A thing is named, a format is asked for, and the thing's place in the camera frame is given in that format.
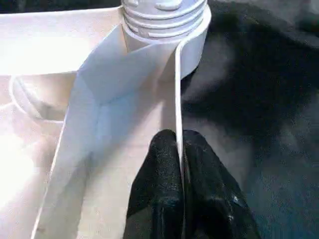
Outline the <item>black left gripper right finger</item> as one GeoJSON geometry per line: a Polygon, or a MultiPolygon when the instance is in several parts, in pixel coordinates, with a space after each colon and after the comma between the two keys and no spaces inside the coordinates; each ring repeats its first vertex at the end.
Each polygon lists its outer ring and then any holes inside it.
{"type": "Polygon", "coordinates": [[[237,181],[196,131],[183,131],[183,163],[187,239],[260,238],[237,181]]]}

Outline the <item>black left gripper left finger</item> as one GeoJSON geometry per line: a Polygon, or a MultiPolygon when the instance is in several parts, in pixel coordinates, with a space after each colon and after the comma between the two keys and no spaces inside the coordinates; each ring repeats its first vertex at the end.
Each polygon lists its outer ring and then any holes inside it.
{"type": "Polygon", "coordinates": [[[128,239],[179,239],[184,198],[176,136],[170,129],[152,138],[131,186],[126,215],[128,239]]]}

